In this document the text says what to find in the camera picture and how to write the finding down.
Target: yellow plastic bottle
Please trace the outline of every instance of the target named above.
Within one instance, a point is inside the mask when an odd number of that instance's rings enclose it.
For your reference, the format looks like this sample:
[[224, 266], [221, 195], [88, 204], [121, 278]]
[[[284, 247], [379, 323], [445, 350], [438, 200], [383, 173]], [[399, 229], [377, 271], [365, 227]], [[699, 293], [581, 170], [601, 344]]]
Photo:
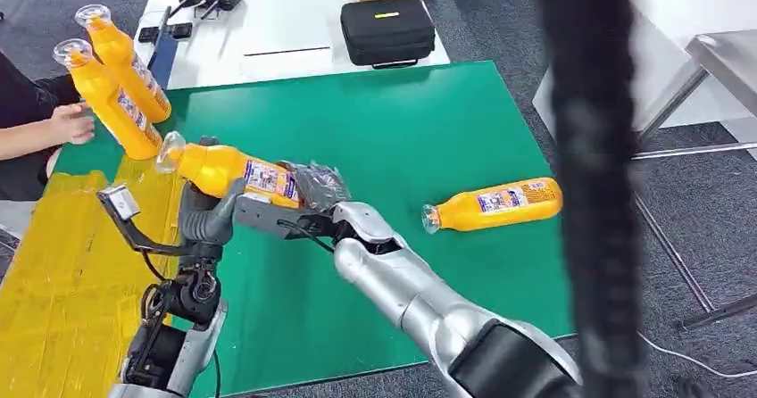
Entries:
[[155, 159], [155, 168], [162, 173], [177, 171], [203, 193], [215, 197], [223, 197], [234, 179], [244, 177], [247, 193], [256, 193], [278, 206], [300, 206], [295, 181], [288, 170], [233, 146], [187, 144], [178, 132], [170, 132]]
[[155, 157], [161, 135], [134, 105], [83, 39], [67, 39], [55, 46], [53, 58], [71, 73], [74, 86], [100, 121], [134, 160]]
[[552, 178], [534, 178], [453, 196], [438, 206], [423, 206], [423, 227], [478, 230], [544, 220], [562, 207], [562, 191]]
[[111, 21], [111, 11], [99, 4], [85, 5], [76, 11], [76, 22], [87, 29], [97, 55], [116, 81], [126, 90], [151, 123], [160, 123], [171, 115], [171, 104], [142, 63], [131, 37]]

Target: yellow mat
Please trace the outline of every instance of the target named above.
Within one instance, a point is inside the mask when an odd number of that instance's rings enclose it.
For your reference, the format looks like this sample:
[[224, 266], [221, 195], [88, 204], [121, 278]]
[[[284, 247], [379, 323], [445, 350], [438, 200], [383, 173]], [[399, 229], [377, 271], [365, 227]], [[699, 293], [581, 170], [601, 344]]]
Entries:
[[[151, 162], [124, 157], [125, 183], [153, 240], [174, 243], [181, 182]], [[139, 322], [139, 299], [155, 278], [96, 197], [102, 173], [55, 173], [0, 286], [0, 397], [102, 398]], [[153, 257], [165, 276], [175, 262]]]

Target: bottle label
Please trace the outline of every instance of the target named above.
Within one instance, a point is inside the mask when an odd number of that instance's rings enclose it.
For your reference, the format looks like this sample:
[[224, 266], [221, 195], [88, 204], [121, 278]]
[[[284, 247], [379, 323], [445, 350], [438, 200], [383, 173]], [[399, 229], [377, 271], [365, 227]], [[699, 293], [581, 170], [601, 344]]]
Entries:
[[118, 103], [123, 108], [123, 111], [125, 111], [129, 117], [134, 121], [135, 124], [137, 124], [137, 127], [145, 131], [147, 129], [147, 125], [150, 123], [147, 122], [147, 118], [145, 115], [137, 108], [137, 105], [134, 104], [134, 101], [129, 99], [128, 96], [126, 96], [126, 93], [121, 90], [118, 97]]
[[554, 199], [554, 192], [544, 181], [534, 181], [520, 187], [509, 187], [478, 195], [481, 212], [490, 214]]
[[147, 136], [147, 139], [149, 139], [150, 142], [153, 143], [153, 145], [160, 146], [160, 144], [162, 144], [161, 134], [158, 133], [158, 130], [152, 124], [149, 124], [147, 126], [145, 135]]
[[137, 75], [145, 82], [145, 85], [147, 85], [147, 90], [153, 95], [155, 98], [155, 101], [158, 103], [158, 106], [161, 107], [162, 110], [168, 110], [168, 97], [166, 97], [165, 93], [163, 93], [163, 89], [160, 87], [157, 81], [155, 81], [155, 77], [153, 77], [153, 73], [150, 72], [149, 69], [145, 66], [144, 63], [139, 59], [139, 56], [134, 54], [134, 60], [131, 61], [131, 67], [134, 68], [134, 70], [137, 72]]
[[282, 172], [268, 164], [248, 160], [245, 166], [246, 186], [252, 190], [262, 190], [299, 200], [295, 180], [288, 172]]
[[155, 95], [156, 91], [159, 89], [158, 82], [155, 81], [153, 73], [150, 72], [149, 69], [147, 69], [145, 64], [142, 63], [142, 61], [139, 59], [139, 56], [137, 56], [136, 54], [134, 54], [134, 60], [131, 61], [131, 67], [134, 68], [134, 70], [137, 72], [137, 75], [145, 82], [145, 84], [147, 85], [147, 90]]

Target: bottle cap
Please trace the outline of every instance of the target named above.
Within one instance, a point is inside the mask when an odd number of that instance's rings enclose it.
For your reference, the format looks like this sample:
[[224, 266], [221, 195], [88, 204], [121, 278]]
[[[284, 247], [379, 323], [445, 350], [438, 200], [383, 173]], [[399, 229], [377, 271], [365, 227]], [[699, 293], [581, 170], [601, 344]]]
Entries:
[[439, 209], [430, 204], [424, 204], [421, 208], [420, 220], [423, 221], [423, 228], [430, 235], [436, 233], [442, 226], [442, 221], [439, 219]]
[[66, 68], [78, 68], [94, 58], [92, 45], [79, 38], [67, 39], [55, 46], [53, 58]]
[[74, 20], [87, 29], [102, 29], [111, 23], [111, 11], [101, 4], [90, 4], [79, 8]]
[[172, 173], [179, 167], [179, 159], [184, 153], [187, 141], [176, 130], [169, 132], [163, 139], [161, 150], [155, 158], [155, 170], [159, 173]]

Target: black cable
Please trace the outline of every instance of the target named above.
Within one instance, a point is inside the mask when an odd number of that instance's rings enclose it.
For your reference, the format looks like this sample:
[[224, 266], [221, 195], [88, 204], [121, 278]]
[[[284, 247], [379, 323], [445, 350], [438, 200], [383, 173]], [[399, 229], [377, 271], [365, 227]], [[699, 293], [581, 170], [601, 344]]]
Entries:
[[213, 363], [215, 364], [215, 398], [220, 398], [220, 362], [218, 353], [213, 349]]
[[541, 0], [552, 54], [562, 242], [586, 398], [641, 396], [629, 0]]
[[147, 256], [147, 251], [142, 250], [142, 258], [145, 260], [145, 264], [147, 264], [147, 268], [150, 269], [150, 271], [153, 272], [156, 278], [158, 278], [159, 281], [163, 282], [165, 280], [165, 277], [158, 271], [158, 269], [155, 268], [153, 265], [153, 262], [150, 261], [150, 257]]
[[321, 242], [321, 240], [318, 237], [313, 236], [311, 232], [309, 232], [306, 229], [304, 229], [304, 228], [296, 225], [292, 221], [289, 221], [289, 220], [278, 220], [278, 221], [276, 221], [276, 224], [279, 225], [279, 226], [281, 226], [281, 227], [286, 227], [286, 228], [289, 228], [290, 230], [294, 230], [297, 233], [302, 233], [303, 235], [305, 235], [305, 237], [309, 238], [310, 240], [312, 240], [313, 242], [315, 242], [316, 244], [318, 244], [321, 248], [325, 249], [326, 251], [329, 251], [330, 253], [334, 252], [334, 248], [332, 248], [331, 246], [328, 246], [328, 245], [324, 244], [323, 242]]

